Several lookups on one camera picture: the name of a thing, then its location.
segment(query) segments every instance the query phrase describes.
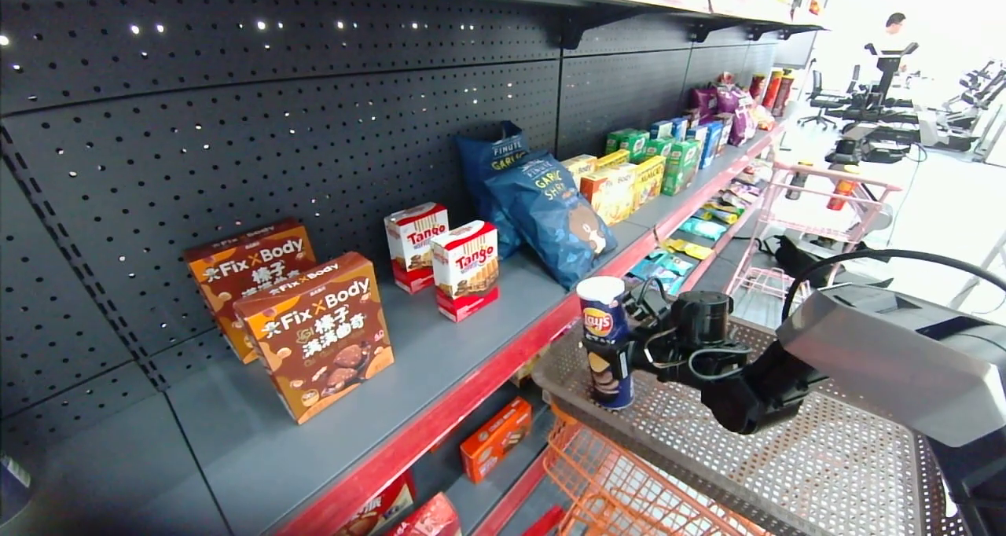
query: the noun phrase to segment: tango wafer box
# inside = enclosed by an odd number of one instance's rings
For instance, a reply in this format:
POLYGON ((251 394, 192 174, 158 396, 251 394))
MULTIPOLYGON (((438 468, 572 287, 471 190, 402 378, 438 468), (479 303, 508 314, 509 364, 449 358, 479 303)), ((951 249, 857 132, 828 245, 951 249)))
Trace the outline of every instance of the tango wafer box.
POLYGON ((394 363, 373 263, 354 250, 234 311, 298 424, 394 363))
POLYGON ((384 217, 387 249, 391 252, 394 283, 414 295, 434 283, 433 252, 430 240, 447 232, 447 207, 422 203, 408 210, 384 217))
POLYGON ((472 483, 479 483, 531 432, 531 404, 515 397, 492 420, 461 444, 461 462, 472 483))
POLYGON ((256 352, 240 318, 234 315, 234 301, 296 278, 317 264, 308 232, 294 218, 195 246, 183 257, 213 320, 244 363, 255 361, 256 352))
POLYGON ((432 239, 437 307, 461 322, 499 298, 496 228, 469 221, 432 239))

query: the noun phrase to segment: lay's chip can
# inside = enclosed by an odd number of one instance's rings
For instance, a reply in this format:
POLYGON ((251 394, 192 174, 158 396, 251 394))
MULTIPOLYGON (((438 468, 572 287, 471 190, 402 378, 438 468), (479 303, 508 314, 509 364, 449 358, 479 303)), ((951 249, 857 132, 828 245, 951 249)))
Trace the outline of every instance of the lay's chip can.
POLYGON ((583 347, 594 383, 591 395, 611 410, 625 408, 633 401, 625 343, 629 318, 620 301, 625 290, 625 282, 614 276, 595 276, 576 286, 583 311, 583 347))

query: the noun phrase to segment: robotic arm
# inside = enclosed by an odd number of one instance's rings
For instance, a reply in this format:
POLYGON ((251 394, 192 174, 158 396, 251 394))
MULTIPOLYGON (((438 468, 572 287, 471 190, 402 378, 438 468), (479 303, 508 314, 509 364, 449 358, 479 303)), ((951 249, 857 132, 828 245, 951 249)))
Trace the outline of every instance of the robotic arm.
MULTIPOLYGON (((804 275, 870 255, 937 260, 1006 292, 987 272, 913 250, 841 253, 804 275)), ((749 347, 729 339, 733 303, 722 293, 668 301, 643 283, 622 301, 639 321, 628 340, 584 340, 616 378, 641 370, 698 388, 719 424, 740 434, 793 418, 813 385, 833 379, 929 438, 971 536, 1006 536, 1006 328, 890 290, 841 285, 804 301, 776 342, 747 363, 749 347)))

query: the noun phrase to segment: office chair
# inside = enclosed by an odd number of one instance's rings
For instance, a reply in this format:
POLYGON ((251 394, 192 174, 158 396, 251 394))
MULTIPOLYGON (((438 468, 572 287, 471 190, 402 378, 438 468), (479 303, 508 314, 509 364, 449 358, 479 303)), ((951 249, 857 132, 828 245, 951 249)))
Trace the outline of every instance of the office chair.
POLYGON ((845 93, 839 92, 826 92, 822 87, 821 81, 821 71, 812 70, 811 73, 814 77, 814 84, 811 87, 811 93, 807 97, 808 102, 811 107, 815 107, 818 110, 817 115, 809 115, 809 117, 802 117, 797 121, 798 125, 806 125, 814 122, 815 124, 820 124, 825 129, 837 128, 838 125, 831 118, 824 117, 826 110, 838 110, 841 107, 847 106, 849 103, 849 96, 852 92, 855 92, 856 82, 859 81, 859 64, 856 64, 852 69, 852 80, 849 80, 849 87, 845 90, 845 93))

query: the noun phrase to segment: metal tray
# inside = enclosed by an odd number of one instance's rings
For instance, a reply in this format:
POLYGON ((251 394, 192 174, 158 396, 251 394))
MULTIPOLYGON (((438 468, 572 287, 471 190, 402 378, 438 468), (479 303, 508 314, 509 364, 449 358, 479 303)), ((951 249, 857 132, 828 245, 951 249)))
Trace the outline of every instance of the metal tray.
MULTIPOLYGON (((732 321, 756 354, 769 329, 732 321)), ((594 404, 582 331, 574 326, 533 372, 554 404, 710 499, 779 535, 965 535, 946 511, 924 436, 831 382, 793 420, 743 436, 720 426, 699 392, 634 375, 636 399, 617 412, 594 404)))

